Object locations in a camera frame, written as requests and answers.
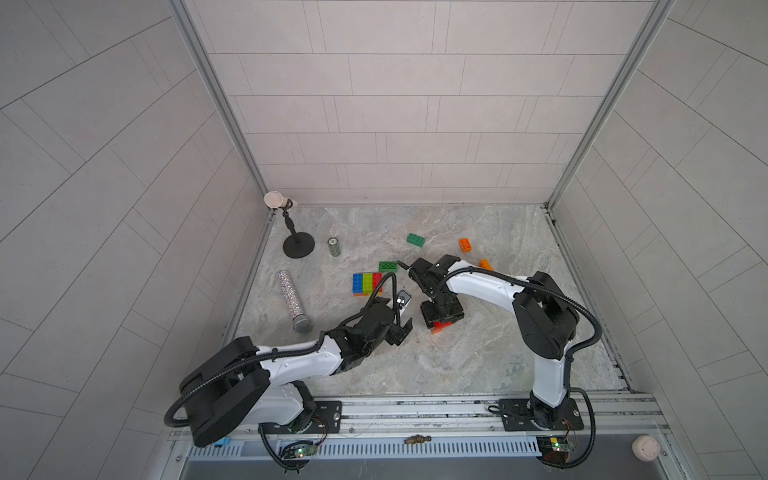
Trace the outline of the red lego brick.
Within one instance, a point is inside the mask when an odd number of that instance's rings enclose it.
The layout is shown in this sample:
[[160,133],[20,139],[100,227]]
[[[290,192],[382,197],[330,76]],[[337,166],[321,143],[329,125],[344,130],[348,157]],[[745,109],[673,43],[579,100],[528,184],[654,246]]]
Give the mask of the red lego brick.
[[380,273],[380,272],[374,272],[372,274],[372,287],[373,287],[373,289],[376,289],[378,287],[378,285],[381,283],[382,276],[383,276],[383,274]]
[[444,329],[448,328],[449,326],[452,326],[453,322],[443,322],[443,321],[435,321],[432,326],[429,328],[430,333],[432,335],[435,335],[437,333],[440,333]]

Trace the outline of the small dark blue lego brick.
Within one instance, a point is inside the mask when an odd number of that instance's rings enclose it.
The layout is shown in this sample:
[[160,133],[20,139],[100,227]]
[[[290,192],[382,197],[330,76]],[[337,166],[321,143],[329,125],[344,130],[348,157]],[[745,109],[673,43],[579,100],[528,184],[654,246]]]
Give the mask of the small dark blue lego brick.
[[362,292],[362,274],[363,273],[355,273],[352,276],[352,293],[363,293]]

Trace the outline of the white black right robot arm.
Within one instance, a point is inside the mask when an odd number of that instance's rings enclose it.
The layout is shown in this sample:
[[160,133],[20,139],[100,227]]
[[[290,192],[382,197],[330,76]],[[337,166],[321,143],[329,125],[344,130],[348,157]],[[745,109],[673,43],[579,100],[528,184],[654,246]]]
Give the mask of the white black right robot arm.
[[445,255],[436,263],[419,258],[398,265],[428,297],[421,304],[427,328],[437,333],[462,320],[460,295],[494,304],[514,314],[526,346],[534,353],[534,385],[517,418],[539,429],[565,423],[570,412],[570,371],[576,352],[597,343],[602,328],[594,315],[567,297],[544,272],[512,277]]

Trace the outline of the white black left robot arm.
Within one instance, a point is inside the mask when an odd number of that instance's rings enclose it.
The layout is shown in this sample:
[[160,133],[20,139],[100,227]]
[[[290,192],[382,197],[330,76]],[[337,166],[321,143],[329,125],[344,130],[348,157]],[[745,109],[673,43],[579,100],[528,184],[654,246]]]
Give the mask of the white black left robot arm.
[[412,330],[411,322],[401,320],[410,301],[406,291],[393,299],[375,296],[314,342],[264,347],[238,337],[181,382],[163,423],[189,428],[197,447],[219,441],[241,424],[304,432],[319,417],[306,379],[347,372],[382,343],[401,344]]

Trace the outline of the dark green lego brick near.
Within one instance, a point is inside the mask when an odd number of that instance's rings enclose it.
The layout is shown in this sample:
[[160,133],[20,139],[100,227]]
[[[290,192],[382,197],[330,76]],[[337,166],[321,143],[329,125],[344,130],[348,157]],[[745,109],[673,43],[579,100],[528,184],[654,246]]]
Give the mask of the dark green lego brick near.
[[394,273],[399,269],[399,265],[395,261],[380,261],[378,264],[378,271],[380,273]]

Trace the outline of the small orange lego brick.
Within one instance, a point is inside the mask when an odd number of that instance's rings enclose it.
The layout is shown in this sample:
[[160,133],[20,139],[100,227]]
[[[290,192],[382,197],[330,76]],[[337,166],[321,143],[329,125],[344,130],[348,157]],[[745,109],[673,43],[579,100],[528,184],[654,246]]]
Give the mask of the small orange lego brick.
[[469,253],[472,251],[472,245],[468,238],[461,238],[459,240],[459,246],[461,248],[461,251],[464,253]]

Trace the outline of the glitter silver microphone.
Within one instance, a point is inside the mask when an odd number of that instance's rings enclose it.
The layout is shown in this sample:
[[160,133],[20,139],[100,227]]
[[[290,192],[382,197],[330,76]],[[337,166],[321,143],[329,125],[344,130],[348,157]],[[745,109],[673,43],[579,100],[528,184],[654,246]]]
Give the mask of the glitter silver microphone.
[[300,334],[309,333],[312,328],[312,320],[306,314],[298,292],[288,271],[277,272],[278,284],[290,313],[293,330]]

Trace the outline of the green camouflage can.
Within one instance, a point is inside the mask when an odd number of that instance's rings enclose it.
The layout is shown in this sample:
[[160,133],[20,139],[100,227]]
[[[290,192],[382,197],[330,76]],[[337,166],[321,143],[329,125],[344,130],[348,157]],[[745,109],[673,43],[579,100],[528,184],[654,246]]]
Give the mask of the green camouflage can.
[[341,246],[336,237],[330,237],[327,241],[327,245],[332,257],[339,257],[341,255]]

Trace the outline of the brass fitting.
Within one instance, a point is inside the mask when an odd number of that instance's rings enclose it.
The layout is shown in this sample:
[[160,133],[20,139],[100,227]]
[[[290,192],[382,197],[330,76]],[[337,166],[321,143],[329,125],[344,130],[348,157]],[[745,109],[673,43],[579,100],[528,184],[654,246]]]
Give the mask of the brass fitting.
[[432,441],[432,437],[429,435],[412,435],[404,440],[406,445],[419,445]]

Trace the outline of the black microphone stand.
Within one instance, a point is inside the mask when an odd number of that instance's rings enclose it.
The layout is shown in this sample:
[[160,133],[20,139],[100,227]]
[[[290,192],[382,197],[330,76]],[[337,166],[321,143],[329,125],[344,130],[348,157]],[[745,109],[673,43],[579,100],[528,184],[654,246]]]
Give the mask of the black microphone stand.
[[291,259],[300,259],[308,256],[315,247],[315,240],[307,232],[298,232],[295,223],[290,217],[289,211],[294,206],[292,199],[283,196],[277,191],[270,191],[264,195],[266,206],[273,212],[282,211],[284,223],[290,235],[283,242],[283,252]]

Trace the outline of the circuit board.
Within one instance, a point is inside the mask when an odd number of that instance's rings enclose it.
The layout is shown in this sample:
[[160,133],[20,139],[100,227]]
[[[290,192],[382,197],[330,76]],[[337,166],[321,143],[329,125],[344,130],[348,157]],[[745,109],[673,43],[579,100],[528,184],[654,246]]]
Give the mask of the circuit board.
[[537,445],[541,462],[564,465],[569,462],[570,455],[577,449],[578,442],[566,437],[537,437]]
[[315,442],[300,440],[284,446],[280,451],[280,458],[284,461],[300,461],[308,459],[316,454],[318,445]]

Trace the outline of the right circuit board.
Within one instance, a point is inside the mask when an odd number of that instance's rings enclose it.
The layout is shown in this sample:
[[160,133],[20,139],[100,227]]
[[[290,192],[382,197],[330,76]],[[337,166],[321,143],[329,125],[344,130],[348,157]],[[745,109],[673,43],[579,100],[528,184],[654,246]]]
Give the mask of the right circuit board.
[[537,445],[541,462],[564,465],[569,462],[570,455],[577,449],[578,442],[566,437],[537,437]]

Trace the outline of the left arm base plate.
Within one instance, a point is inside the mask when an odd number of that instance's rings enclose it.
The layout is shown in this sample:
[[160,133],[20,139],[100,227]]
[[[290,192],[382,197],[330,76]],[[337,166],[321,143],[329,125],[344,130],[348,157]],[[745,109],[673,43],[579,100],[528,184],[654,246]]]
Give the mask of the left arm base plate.
[[341,401],[315,401],[314,410],[304,409],[287,425],[267,423],[262,430],[266,434],[320,435],[337,434],[343,403]]

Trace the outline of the left metal corner post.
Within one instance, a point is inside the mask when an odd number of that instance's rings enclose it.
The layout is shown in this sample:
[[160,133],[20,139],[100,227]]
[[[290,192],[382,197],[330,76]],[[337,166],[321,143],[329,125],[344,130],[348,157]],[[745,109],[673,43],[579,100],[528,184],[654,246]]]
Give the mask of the left metal corner post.
[[267,192],[263,177],[258,171],[258,167],[253,158],[252,152],[245,140],[240,126],[235,117],[234,111],[228,101],[228,98],[222,88],[214,66],[205,50],[202,37],[198,33],[190,10],[185,1],[169,0],[168,8],[180,31],[180,35],[194,61],[202,82],[206,87],[217,111],[219,112],[225,129],[228,132],[233,144],[242,157],[245,165],[262,194]]

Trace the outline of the metal corner frame post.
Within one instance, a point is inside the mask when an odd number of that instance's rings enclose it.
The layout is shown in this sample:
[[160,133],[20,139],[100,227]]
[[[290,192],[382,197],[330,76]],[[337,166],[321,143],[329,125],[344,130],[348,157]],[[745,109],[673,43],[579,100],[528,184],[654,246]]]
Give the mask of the metal corner frame post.
[[558,180],[552,195],[545,203],[545,208],[553,212],[558,202],[563,197],[566,188],[577,173],[581,163],[586,158],[594,141],[608,120],[610,114],[615,109],[623,92],[630,83],[632,76],[637,71],[647,50],[652,45],[655,37],[658,35],[669,12],[675,4],[674,0],[657,0],[651,5],[651,8],[642,23],[635,39],[633,40],[626,56],[624,57],[619,69],[614,76],[609,88],[604,95],[598,109],[586,128],[581,140],[577,144],[571,159],[567,163],[560,179]]

